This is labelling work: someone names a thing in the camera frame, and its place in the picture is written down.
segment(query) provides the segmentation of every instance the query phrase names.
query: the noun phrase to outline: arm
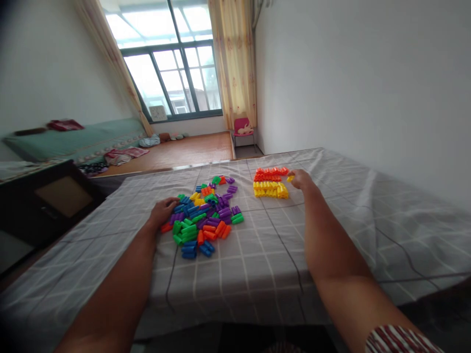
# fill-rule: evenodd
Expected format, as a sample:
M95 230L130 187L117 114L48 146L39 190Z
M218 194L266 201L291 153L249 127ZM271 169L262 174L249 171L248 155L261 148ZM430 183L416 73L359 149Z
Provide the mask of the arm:
M382 325L398 325L420 333L376 283L311 177L302 170L290 174L295 175L293 186L304 194L304 253L309 272L349 349L365 352L369 333Z
M156 233L178 198L158 202L95 294L67 330L57 353L129 352L149 295Z

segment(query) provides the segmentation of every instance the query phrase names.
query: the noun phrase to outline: row of yellow blocks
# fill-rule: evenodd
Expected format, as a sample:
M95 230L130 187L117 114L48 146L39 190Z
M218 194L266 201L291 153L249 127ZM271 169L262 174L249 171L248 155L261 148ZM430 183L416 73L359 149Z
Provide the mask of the row of yellow blocks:
M201 199L201 193L194 193L193 195L190 196L190 200L193 201L195 206L201 206L206 203L205 199Z
M262 181L254 182L255 197L271 197L278 199L287 199L289 192L282 182Z

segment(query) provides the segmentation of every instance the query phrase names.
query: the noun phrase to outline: window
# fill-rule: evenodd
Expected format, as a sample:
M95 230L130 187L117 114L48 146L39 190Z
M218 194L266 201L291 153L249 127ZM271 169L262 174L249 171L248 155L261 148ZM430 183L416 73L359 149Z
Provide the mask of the window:
M207 1L142 2L101 0L148 119L156 105L168 120L222 115Z

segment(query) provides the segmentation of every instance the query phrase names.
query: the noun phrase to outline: window sill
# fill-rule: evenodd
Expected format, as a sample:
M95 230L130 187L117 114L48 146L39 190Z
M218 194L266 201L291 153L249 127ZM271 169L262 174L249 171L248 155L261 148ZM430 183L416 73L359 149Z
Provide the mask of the window sill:
M161 123L171 123L177 121L184 121L184 120L193 120L193 119L203 119L203 118L212 118L216 116L222 116L222 109L218 110L210 110L198 113L186 113L186 114L178 114L175 116L169 116L167 120L162 121L149 121L149 124L161 124Z

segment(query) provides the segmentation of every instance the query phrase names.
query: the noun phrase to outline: stuffed toy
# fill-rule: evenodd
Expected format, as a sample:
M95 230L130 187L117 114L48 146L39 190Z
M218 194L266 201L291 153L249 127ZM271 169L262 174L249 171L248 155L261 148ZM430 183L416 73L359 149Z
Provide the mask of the stuffed toy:
M237 133L239 135L244 135L252 131L254 131L254 129L252 128L252 125L245 124L244 128L240 128L239 130L237 130Z
M163 132L158 135L160 137L160 143L170 141L170 134L168 132Z
M188 132L182 132L182 133L172 133L170 134L170 140L175 141L175 140L181 140L184 137L188 137Z

